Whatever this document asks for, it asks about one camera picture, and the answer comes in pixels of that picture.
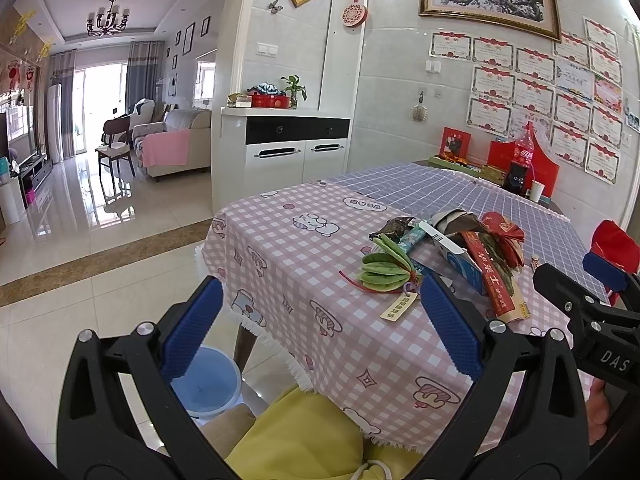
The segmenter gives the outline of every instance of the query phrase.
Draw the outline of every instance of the white cup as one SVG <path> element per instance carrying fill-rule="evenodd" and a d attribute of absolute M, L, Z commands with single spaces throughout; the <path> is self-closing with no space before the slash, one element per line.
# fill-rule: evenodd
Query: white cup
<path fill-rule="evenodd" d="M 529 194 L 529 200 L 532 202 L 538 203 L 540 197 L 542 196 L 542 192 L 545 190 L 545 185 L 537 180 L 534 180 L 531 183 L 531 193 Z"/>

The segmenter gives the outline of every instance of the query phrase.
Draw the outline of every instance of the gray curtain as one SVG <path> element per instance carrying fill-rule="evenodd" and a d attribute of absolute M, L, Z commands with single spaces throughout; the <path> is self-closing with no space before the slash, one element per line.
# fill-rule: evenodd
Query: gray curtain
<path fill-rule="evenodd" d="M 76 154 L 74 146 L 74 71 L 76 51 L 68 50 L 49 57 L 49 73 L 52 85 L 62 85 L 60 122 L 62 123 L 62 158 Z"/>
<path fill-rule="evenodd" d="M 127 112 L 140 99 L 156 98 L 156 82 L 161 77 L 164 41 L 134 41 L 127 63 Z"/>

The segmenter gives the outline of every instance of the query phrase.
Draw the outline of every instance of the wooden chair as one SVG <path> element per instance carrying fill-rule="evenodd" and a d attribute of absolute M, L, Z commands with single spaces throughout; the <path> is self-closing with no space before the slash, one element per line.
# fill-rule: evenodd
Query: wooden chair
<path fill-rule="evenodd" d="M 106 144 L 98 146 L 95 151 L 98 153 L 98 174 L 100 180 L 102 180 L 102 166 L 107 167 L 107 164 L 102 160 L 106 158 L 109 161 L 108 168 L 111 171 L 111 182 L 113 183 L 113 189 L 116 189 L 116 182 L 113 176 L 113 161 L 116 161 L 118 173 L 120 173 L 120 159 L 129 159 L 129 165 L 131 167 L 131 173 L 135 176 L 136 171 L 133 169 L 133 161 L 131 160 L 131 151 L 127 142 L 119 142 L 113 140 L 113 137 L 126 134 L 129 131 L 130 117 L 120 117 L 106 121 L 103 126 L 104 136 L 108 139 Z"/>

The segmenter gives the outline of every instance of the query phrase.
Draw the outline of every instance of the pink checkered tablecloth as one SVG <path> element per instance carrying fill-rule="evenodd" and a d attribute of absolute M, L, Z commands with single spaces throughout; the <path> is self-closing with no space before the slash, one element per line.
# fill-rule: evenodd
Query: pink checkered tablecloth
<path fill-rule="evenodd" d="M 395 322 L 380 315 L 398 297 L 369 294 L 347 282 L 373 247 L 369 233 L 405 216 L 337 184 L 314 182 L 235 202 L 218 212 L 202 251 L 225 284 L 232 310 L 253 332 L 292 356 L 301 385 L 312 385 L 380 442 L 427 450 L 472 384 L 457 372 L 418 301 Z M 411 256 L 454 282 L 455 294 L 490 313 L 431 243 Z M 533 289 L 526 267 L 518 284 L 531 317 L 512 330 L 566 330 L 568 319 Z M 581 375 L 585 392 L 591 378 Z M 515 404 L 515 374 L 481 450 L 495 446 Z"/>

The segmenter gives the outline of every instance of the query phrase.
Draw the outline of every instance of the chandelier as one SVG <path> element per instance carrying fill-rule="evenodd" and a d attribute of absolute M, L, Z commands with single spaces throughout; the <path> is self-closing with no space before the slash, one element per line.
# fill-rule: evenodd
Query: chandelier
<path fill-rule="evenodd" d="M 117 0 L 109 0 L 111 2 L 111 8 L 107 12 L 107 17 L 104 17 L 104 7 L 98 9 L 98 16 L 95 12 L 89 14 L 89 19 L 86 20 L 86 32 L 89 36 L 106 36 L 113 35 L 116 32 L 122 32 L 127 27 L 129 21 L 129 9 L 122 11 L 122 20 L 118 17 L 118 11 L 120 6 L 113 5 Z"/>

